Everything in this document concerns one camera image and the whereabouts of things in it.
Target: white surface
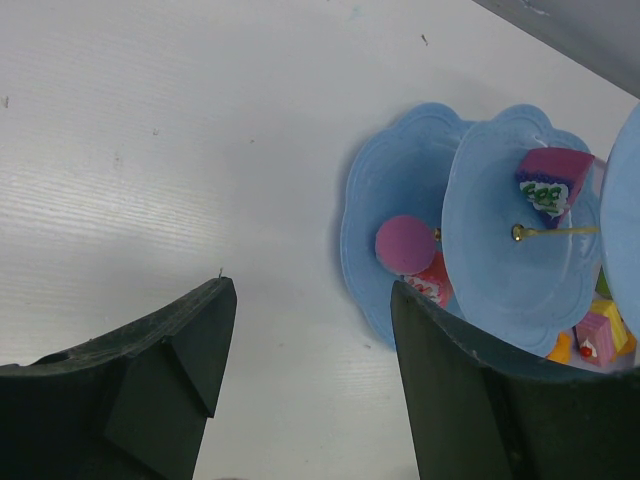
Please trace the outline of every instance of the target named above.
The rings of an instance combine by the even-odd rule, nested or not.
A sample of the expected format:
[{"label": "white surface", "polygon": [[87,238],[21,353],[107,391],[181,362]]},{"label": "white surface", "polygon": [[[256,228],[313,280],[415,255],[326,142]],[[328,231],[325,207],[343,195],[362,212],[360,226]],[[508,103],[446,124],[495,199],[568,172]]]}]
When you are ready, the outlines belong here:
[{"label": "white surface", "polygon": [[2,8],[0,362],[224,267],[239,307],[199,480],[418,477],[396,358],[337,266],[369,135],[422,101],[468,118],[531,102],[606,158],[635,105],[470,0]]}]

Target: gold stand handle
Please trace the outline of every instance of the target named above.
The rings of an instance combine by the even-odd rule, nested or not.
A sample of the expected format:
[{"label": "gold stand handle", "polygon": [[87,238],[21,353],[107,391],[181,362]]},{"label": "gold stand handle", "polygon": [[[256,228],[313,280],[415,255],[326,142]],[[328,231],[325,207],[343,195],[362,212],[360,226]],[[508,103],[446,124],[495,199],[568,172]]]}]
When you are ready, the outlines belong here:
[{"label": "gold stand handle", "polygon": [[535,228],[524,228],[519,223],[511,229],[511,236],[516,242],[521,242],[525,238],[535,237],[537,235],[571,235],[574,233],[599,233],[599,227],[580,227],[580,228],[556,228],[555,230],[537,230]]}]

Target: light blue scalloped plate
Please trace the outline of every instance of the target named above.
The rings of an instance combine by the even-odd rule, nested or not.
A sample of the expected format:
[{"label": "light blue scalloped plate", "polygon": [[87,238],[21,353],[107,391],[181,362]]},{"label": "light blue scalloped plate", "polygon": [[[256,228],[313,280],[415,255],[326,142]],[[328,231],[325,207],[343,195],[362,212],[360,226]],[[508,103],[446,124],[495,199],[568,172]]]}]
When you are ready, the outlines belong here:
[{"label": "light blue scalloped plate", "polygon": [[640,338],[640,107],[618,134],[604,177],[602,263],[613,299]]},{"label": "light blue scalloped plate", "polygon": [[[576,325],[591,305],[599,235],[558,235],[516,243],[516,223],[545,228],[514,174],[544,146],[588,152],[536,107],[518,105],[472,127],[458,148],[442,212],[449,278],[466,320],[536,355]],[[598,225],[593,168],[561,227]]]},{"label": "light blue scalloped plate", "polygon": [[[376,232],[400,214],[440,226],[451,162],[472,124],[445,105],[420,105],[369,140],[351,167],[340,234],[342,271],[367,321],[393,349],[391,287],[400,277],[376,259]],[[447,310],[462,315],[455,298]]]}]

